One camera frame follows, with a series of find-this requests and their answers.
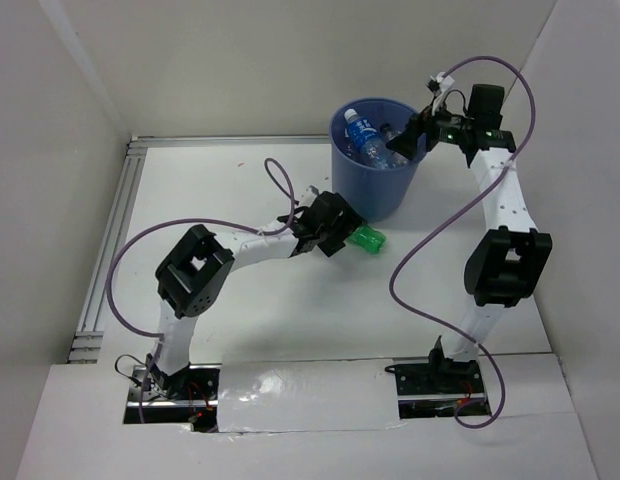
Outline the green plastic bottle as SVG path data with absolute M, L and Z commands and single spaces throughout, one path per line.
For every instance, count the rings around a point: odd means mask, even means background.
M 367 224 L 361 225 L 347 238 L 347 242 L 367 253 L 377 255 L 386 243 L 386 236 Z

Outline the large bottle blue label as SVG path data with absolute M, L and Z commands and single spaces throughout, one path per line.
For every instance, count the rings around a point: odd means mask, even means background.
M 367 117 L 361 116 L 350 108 L 344 112 L 348 137 L 356 148 L 359 158 L 368 167 L 388 170 L 392 164 L 392 155 L 375 127 Z

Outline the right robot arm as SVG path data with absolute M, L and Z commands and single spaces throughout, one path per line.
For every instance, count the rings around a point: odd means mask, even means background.
M 501 127 L 504 96 L 500 86 L 476 84 L 464 112 L 453 114 L 439 95 L 387 144 L 409 160 L 439 143 L 457 146 L 480 191 L 486 232 L 464 269 L 469 307 L 460 327 L 438 338 L 428 356 L 426 379 L 438 392 L 474 378 L 479 344 L 506 310 L 532 295 L 553 247 L 524 201 L 513 159 L 516 143 Z

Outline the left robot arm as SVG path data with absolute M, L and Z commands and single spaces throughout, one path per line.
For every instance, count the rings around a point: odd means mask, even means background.
M 255 232 L 219 234 L 191 227 L 155 272 L 161 298 L 160 334 L 147 356 L 151 385 L 166 399 L 186 390 L 196 322 L 217 300 L 230 273 L 263 261 L 289 259 L 314 248 L 330 257 L 365 220 L 339 194 L 306 192 L 291 216 Z

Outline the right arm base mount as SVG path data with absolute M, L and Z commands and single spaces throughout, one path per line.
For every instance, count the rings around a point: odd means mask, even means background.
M 384 372 L 394 377 L 399 418 L 452 418 L 487 416 L 491 413 L 481 371 L 476 362 L 462 373 L 436 371 L 425 360 L 388 365 Z

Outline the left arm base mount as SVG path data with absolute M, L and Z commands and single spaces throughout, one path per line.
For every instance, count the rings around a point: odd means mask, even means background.
M 172 393 L 162 390 L 139 359 L 122 354 L 114 371 L 128 381 L 124 425 L 187 424 L 193 432 L 216 433 L 220 365 L 192 365 L 184 383 Z

